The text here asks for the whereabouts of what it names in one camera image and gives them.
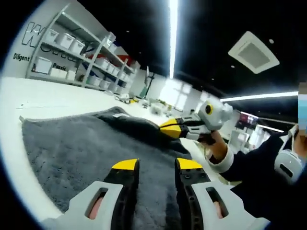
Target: yellow circular sensor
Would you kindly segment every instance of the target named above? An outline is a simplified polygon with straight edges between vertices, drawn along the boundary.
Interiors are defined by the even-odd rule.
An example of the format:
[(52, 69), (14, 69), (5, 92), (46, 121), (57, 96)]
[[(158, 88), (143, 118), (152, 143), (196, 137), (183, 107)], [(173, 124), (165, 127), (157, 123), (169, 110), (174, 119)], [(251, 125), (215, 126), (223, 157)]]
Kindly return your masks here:
[(208, 104), (208, 105), (206, 106), (206, 113), (207, 113), (208, 115), (211, 115), (212, 112), (213, 112), (213, 107), (212, 107), (211, 104)]

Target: metal shelving unit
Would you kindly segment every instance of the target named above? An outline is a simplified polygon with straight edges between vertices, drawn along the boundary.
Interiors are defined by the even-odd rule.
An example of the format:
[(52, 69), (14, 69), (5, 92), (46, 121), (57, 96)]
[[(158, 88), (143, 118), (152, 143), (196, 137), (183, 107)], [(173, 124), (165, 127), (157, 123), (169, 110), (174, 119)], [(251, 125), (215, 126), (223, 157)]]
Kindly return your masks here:
[[(93, 66), (99, 70), (102, 70), (103, 72), (108, 73), (107, 71), (105, 71), (103, 68), (101, 68), (100, 66), (98, 66), (97, 64), (95, 64), (95, 60), (98, 56), (99, 53), (102, 53), (105, 57), (107, 57), (112, 63), (118, 65), (121, 67), (118, 75), (120, 76), (122, 74), (122, 72), (128, 72), (128, 73), (132, 73), (135, 74), (136, 70), (133, 70), (132, 68), (130, 68), (129, 66), (127, 66), (127, 61), (128, 59), (126, 59), (126, 61), (122, 61), (117, 55), (115, 55), (113, 52), (111, 52), (108, 48), (106, 48), (104, 46), (105, 42), (104, 40), (100, 40), (99, 38), (97, 38), (94, 34), (92, 34), (87, 28), (85, 28), (82, 24), (80, 24), (77, 20), (75, 20), (74, 18), (72, 18), (70, 15), (68, 15), (67, 13), (65, 13), (64, 11), (67, 9), (67, 7), (69, 6), (66, 5), (55, 17), (54, 19), (51, 21), (51, 23), (48, 25), (48, 27), (46, 28), (46, 30), (44, 31), (44, 33), (42, 34), (39, 42), (37, 43), (37, 46), (34, 49), (33, 55), (31, 56), (31, 60), (27, 69), (27, 73), (26, 73), (26, 78), (31, 78), (31, 79), (40, 79), (40, 80), (45, 80), (45, 81), (52, 81), (52, 82), (60, 82), (60, 83), (65, 83), (65, 84), (72, 84), (72, 85), (76, 85), (76, 86), (81, 86), (83, 88), (91, 88), (91, 89), (96, 89), (96, 90), (101, 90), (104, 91), (104, 89), (98, 87), (98, 86), (94, 86), (94, 85), (90, 85), (87, 84), (87, 79), (90, 75), (90, 72), (93, 68)], [(79, 37), (80, 39), (82, 39), (85, 43), (85, 49), (88, 46), (92, 46), (96, 48), (96, 51), (92, 57), (92, 59), (88, 59), (84, 56), (82, 56), (82, 54), (75, 54), (73, 52), (71, 52), (70, 50), (56, 44), (56, 43), (49, 43), (45, 41), (45, 38), (48, 34), (48, 32), (50, 31), (50, 29), (52, 28), (52, 26), (54, 24), (58, 24), (61, 27), (63, 27), (64, 29), (70, 31), (70, 33), (72, 33), (73, 35), (75, 35), (76, 37)], [(48, 74), (42, 74), (42, 73), (37, 73), (37, 72), (33, 72), (32, 71), (32, 67), (35, 63), (35, 59), (38, 55), (38, 52), (41, 48), (41, 46), (47, 46), (51, 49), (57, 50), (57, 51), (61, 51), (64, 52), (65, 54), (67, 54), (68, 56), (72, 56), (74, 58), (76, 58), (78, 61), (76, 62), (76, 66), (78, 67), (82, 62), (86, 62), (88, 63), (88, 68), (86, 70), (86, 74), (83, 78), (82, 82), (78, 82), (78, 81), (73, 81), (73, 80), (67, 80), (67, 79), (63, 79), (63, 78), (56, 78), (56, 77), (51, 77)], [(113, 85), (111, 86), (111, 89), (114, 90), (115, 86), (118, 85), (119, 81), (123, 81), (120, 80), (118, 76), (112, 75), (113, 77), (116, 78), (116, 81), (113, 83)]]

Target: person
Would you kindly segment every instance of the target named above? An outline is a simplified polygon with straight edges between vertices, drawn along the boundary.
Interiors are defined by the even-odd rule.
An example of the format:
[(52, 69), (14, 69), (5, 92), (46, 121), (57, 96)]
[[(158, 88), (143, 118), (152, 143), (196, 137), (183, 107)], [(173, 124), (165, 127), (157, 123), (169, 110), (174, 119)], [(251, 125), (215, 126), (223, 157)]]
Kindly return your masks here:
[[(291, 184), (274, 170), (275, 159), (281, 150), (291, 150), (303, 165), (306, 163), (307, 137), (305, 132), (301, 133), (298, 125), (289, 132), (271, 135), (259, 148), (247, 154), (233, 152), (218, 131), (212, 132), (212, 137), (216, 141), (213, 145), (208, 146), (200, 141), (210, 149), (206, 160), (226, 180), (242, 182), (231, 190), (242, 199), (247, 212), (256, 218), (264, 217), (272, 223), (280, 223), (279, 226), (286, 224), (290, 215), (293, 214), (294, 218), (300, 215), (296, 209), (303, 208), (306, 203), (306, 197), (299, 196), (303, 194), (302, 190), (306, 192), (306, 172), (301, 174), (297, 181), (299, 184)], [(218, 216), (222, 218), (216, 202), (215, 206)]]

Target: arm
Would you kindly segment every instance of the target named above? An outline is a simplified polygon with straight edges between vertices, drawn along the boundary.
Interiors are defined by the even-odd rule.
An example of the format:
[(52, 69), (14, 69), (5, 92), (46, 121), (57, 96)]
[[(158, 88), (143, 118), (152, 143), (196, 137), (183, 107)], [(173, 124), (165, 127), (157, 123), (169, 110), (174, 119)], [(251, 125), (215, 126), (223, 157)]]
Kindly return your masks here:
[(274, 142), (274, 136), (265, 141), (258, 149), (248, 154), (239, 151), (235, 154), (229, 146), (226, 145), (220, 134), (216, 131), (212, 133), (216, 143), (212, 146), (205, 145), (211, 150), (206, 157), (211, 168), (220, 173), (228, 181), (243, 181), (251, 177), (259, 176), (261, 168), (268, 168), (274, 164), (268, 154), (271, 153), (271, 146)]

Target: white floor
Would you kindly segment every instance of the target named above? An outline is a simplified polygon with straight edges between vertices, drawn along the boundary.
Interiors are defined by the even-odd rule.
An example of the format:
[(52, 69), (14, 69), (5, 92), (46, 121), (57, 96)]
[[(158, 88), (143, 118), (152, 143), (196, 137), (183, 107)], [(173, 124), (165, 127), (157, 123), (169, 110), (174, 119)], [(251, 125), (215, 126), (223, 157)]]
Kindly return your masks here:
[[(168, 118), (153, 115), (140, 104), (124, 104), (113, 96), (91, 89), (45, 82), (40, 80), (2, 78), (0, 84), (0, 144), (4, 164), (12, 185), (20, 198), (41, 221), (56, 218), (61, 212), (42, 190), (28, 162), (24, 149), (21, 121), (24, 118), (56, 118), (97, 112), (120, 106), (130, 115), (161, 124)], [(199, 162), (212, 180), (217, 175), (205, 161), (203, 153), (193, 141), (182, 139), (193, 159)]]

